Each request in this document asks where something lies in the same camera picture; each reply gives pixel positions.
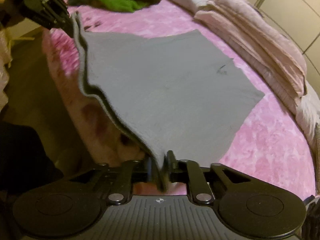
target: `gray fabric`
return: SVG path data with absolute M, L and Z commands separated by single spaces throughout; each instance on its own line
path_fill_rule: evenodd
M 201 166 L 218 162 L 264 95 L 198 30 L 145 39 L 85 33 L 80 26 L 79 38 L 76 21 L 80 88 L 96 94 L 117 127 L 160 168 L 168 150 Z

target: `brown floor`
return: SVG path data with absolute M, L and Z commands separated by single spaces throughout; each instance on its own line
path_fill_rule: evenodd
M 0 120 L 28 125 L 39 134 L 47 155 L 65 175 L 92 163 L 60 95 L 41 51 L 41 34 L 13 48 L 10 79 L 5 89 L 9 103 Z

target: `pink blanket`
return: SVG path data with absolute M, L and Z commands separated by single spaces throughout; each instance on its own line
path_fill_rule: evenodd
M 91 32 L 133 33 L 147 38 L 177 35 L 198 29 L 208 40 L 234 60 L 248 79 L 264 92 L 264 98 L 248 115 L 220 160 L 236 170 L 285 188 L 304 199 L 315 194 L 315 173 L 310 149 L 289 111 L 268 85 L 225 42 L 192 16 L 167 0 L 133 14 L 114 13 L 88 6 L 78 10 L 84 26 Z M 77 85 L 78 55 L 70 39 L 61 30 L 44 31 L 43 50 L 47 55 L 52 78 L 64 104 L 90 154 L 96 162 L 119 165 L 121 161 L 141 158 L 133 149 L 126 155 L 119 145 L 120 135 L 97 101 L 84 97 Z M 150 187 L 137 187 L 137 193 L 151 194 Z M 185 193 L 184 187 L 173 187 L 171 194 Z

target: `green cloth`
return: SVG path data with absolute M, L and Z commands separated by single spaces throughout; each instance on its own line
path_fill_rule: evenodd
M 114 12 L 134 12 L 147 7 L 149 4 L 134 0 L 99 0 L 105 7 Z

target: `metal screw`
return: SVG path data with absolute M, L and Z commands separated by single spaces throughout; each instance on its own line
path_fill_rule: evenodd
M 209 201 L 212 197 L 209 194 L 201 193 L 196 196 L 199 201 Z
M 108 196 L 109 200 L 115 201 L 115 202 L 119 202 L 119 201 L 123 200 L 123 198 L 124 198 L 124 196 L 119 193 L 113 193 Z

